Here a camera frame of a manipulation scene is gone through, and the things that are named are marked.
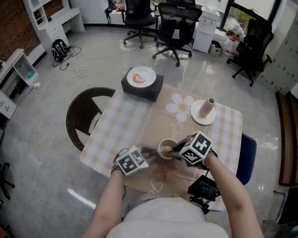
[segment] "table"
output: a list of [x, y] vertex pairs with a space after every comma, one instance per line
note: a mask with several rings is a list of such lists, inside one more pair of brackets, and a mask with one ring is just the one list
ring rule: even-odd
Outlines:
[[[145, 143], [156, 148], [160, 140], [172, 138], [180, 141], [196, 130], [213, 140], [213, 149], [219, 159], [236, 174], [241, 135], [242, 114], [216, 103], [217, 117], [213, 124], [202, 126], [190, 117], [190, 106], [203, 99], [163, 85], [155, 103], [125, 94], [118, 89], [103, 112], [80, 160], [97, 172], [110, 177], [111, 166], [117, 152], [135, 144]], [[157, 157], [140, 174], [126, 177], [126, 185], [143, 192], [188, 199], [187, 188], [205, 171], [188, 168], [183, 161], [166, 161]], [[210, 203], [212, 210], [224, 210], [221, 197]]]

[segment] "tiled floor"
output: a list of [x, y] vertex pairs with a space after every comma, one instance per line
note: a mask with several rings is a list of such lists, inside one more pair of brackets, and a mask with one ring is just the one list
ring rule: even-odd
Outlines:
[[[68, 107], [83, 90], [117, 88], [129, 67], [144, 65], [163, 74], [167, 85], [214, 97], [243, 113], [243, 132], [257, 141], [253, 175], [246, 188], [261, 223], [267, 218], [274, 202], [273, 189], [278, 186], [281, 133], [275, 94], [257, 83], [249, 87], [243, 75], [232, 79], [237, 67], [227, 65], [225, 55], [214, 58], [194, 51], [188, 58], [179, 52], [181, 66], [176, 67], [175, 58], [169, 55], [151, 58], [156, 52], [152, 38], [144, 37], [145, 48], [140, 51], [138, 39], [123, 45], [126, 36], [126, 29], [106, 27], [87, 27], [85, 33], [72, 33], [69, 42], [83, 50], [69, 60], [68, 69], [75, 70], [76, 63], [86, 59], [122, 54], [80, 64], [79, 68], [90, 69], [86, 78], [73, 79], [73, 71], [61, 73], [42, 93], [32, 91], [24, 98], [7, 123], [0, 162], [10, 163], [8, 176], [16, 188], [0, 210], [4, 222], [12, 226], [18, 238], [78, 237], [82, 233], [93, 209], [77, 198], [97, 204], [107, 178], [80, 162], [80, 151], [66, 130]], [[45, 56], [36, 66], [42, 86], [59, 72], [52, 62]], [[207, 219], [230, 234], [226, 211], [211, 212]]]

